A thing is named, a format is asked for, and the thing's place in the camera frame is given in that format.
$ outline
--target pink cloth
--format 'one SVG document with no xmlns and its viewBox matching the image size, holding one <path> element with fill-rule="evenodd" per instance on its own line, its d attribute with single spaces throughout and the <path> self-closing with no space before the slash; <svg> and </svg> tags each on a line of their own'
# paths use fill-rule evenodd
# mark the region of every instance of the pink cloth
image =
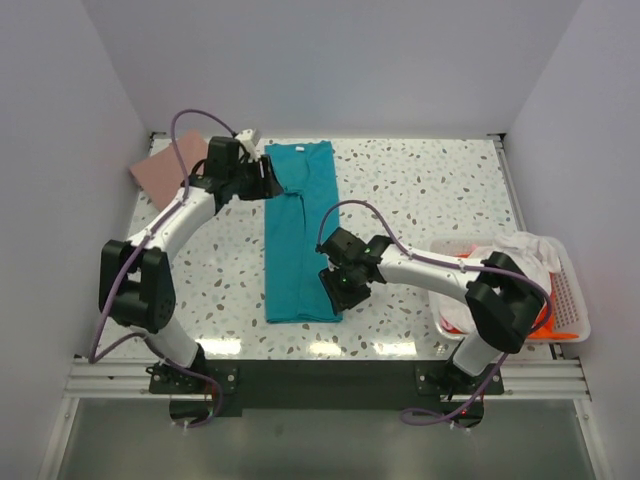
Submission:
<svg viewBox="0 0 640 480">
<path fill-rule="evenodd" d="M 180 137 L 178 148 L 189 172 L 207 156 L 207 142 L 197 130 L 189 130 Z M 183 180 L 172 145 L 132 165 L 129 170 L 158 210 L 169 205 Z"/>
</svg>

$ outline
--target teal shirt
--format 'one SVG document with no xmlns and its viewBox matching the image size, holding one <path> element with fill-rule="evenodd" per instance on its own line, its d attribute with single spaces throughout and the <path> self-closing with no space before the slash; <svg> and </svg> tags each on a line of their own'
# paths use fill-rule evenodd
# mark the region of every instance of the teal shirt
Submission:
<svg viewBox="0 0 640 480">
<path fill-rule="evenodd" d="M 296 151 L 297 146 L 304 151 Z M 265 206 L 265 308 L 267 322 L 339 322 L 318 273 L 327 258 L 316 253 L 320 221 L 338 203 L 331 142 L 267 145 L 284 194 Z M 338 209 L 323 241 L 338 228 Z"/>
</svg>

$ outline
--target speckled white surface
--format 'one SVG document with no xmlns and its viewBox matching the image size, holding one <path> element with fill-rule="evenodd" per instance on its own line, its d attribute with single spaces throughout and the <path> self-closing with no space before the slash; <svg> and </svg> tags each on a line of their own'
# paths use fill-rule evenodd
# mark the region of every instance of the speckled white surface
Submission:
<svg viewBox="0 0 640 480">
<path fill-rule="evenodd" d="M 271 143 L 320 139 L 266 140 Z M 446 233 L 516 229 L 494 144 L 490 140 L 330 139 L 340 198 L 366 199 L 401 239 L 424 247 Z M 156 139 L 152 153 L 169 145 Z M 157 210 L 141 193 L 130 234 Z M 382 228 L 369 211 L 347 206 L 342 226 L 368 240 Z M 438 334 L 425 290 L 373 285 L 370 299 L 345 312 L 338 324 L 268 325 L 264 312 L 264 202 L 234 199 L 204 225 L 173 264 L 176 315 L 209 358 L 417 358 L 447 357 L 454 343 Z M 127 330 L 109 321 L 101 346 Z M 521 358 L 550 358 L 546 346 L 528 346 Z M 131 341 L 110 358 L 152 358 Z"/>
</svg>

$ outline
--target black mounting bracket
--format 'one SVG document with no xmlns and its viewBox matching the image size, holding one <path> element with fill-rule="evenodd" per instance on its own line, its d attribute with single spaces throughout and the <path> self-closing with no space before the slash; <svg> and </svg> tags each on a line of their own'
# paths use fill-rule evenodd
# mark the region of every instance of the black mounting bracket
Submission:
<svg viewBox="0 0 640 480">
<path fill-rule="evenodd" d="M 200 373 L 211 376 L 222 388 L 224 404 L 220 415 L 225 417 L 242 416 L 245 409 L 401 411 L 421 407 L 446 414 L 460 405 L 446 401 L 447 395 L 468 395 L 477 388 L 468 384 L 451 390 L 437 383 L 434 379 L 442 374 L 446 361 L 206 360 L 204 363 Z M 147 370 L 151 375 L 149 393 L 210 393 L 204 382 L 187 381 L 168 370 L 172 369 L 160 364 Z M 489 385 L 485 394 L 503 392 L 499 379 Z M 200 418 L 203 408 L 199 397 L 170 401 L 174 419 Z M 476 413 L 482 411 L 479 406 L 473 408 Z"/>
</svg>

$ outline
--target white wall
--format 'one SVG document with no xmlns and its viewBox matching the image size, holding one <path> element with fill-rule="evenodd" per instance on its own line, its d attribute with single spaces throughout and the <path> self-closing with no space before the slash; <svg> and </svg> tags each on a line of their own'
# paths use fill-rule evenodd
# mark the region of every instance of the white wall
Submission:
<svg viewBox="0 0 640 480">
<path fill-rule="evenodd" d="M 0 5 L 0 477 L 35 478 L 146 132 L 77 0 Z"/>
<path fill-rule="evenodd" d="M 83 1 L 148 128 L 198 106 L 273 134 L 453 137 L 507 130 L 580 3 Z"/>
<path fill-rule="evenodd" d="M 584 0 L 507 135 L 527 226 L 573 257 L 593 327 L 580 354 L 609 457 L 637 478 L 640 3 Z"/>
</svg>

